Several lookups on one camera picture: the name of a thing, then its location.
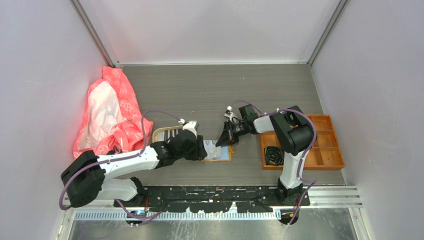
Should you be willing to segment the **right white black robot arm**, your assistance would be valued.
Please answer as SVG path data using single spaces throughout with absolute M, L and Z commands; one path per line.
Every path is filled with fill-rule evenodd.
M 227 108 L 224 113 L 227 121 L 215 145 L 230 146 L 247 134 L 274 132 L 284 152 L 276 196 L 281 204 L 291 205 L 303 191 L 305 159 L 317 139 L 315 125 L 296 105 L 259 115 L 256 107 L 247 104 L 240 107 L 239 112 L 240 117 L 236 117 L 233 108 Z

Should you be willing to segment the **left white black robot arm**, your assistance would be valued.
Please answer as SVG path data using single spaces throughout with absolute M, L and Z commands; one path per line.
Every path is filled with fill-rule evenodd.
M 120 176 L 168 167 L 180 159 L 201 161 L 206 156 L 203 136 L 187 129 L 141 150 L 115 155 L 96 155 L 93 150 L 85 151 L 60 175 L 64 188 L 59 197 L 59 207 L 62 210 L 80 208 L 96 199 L 141 206 L 146 200 L 141 182 L 120 179 Z

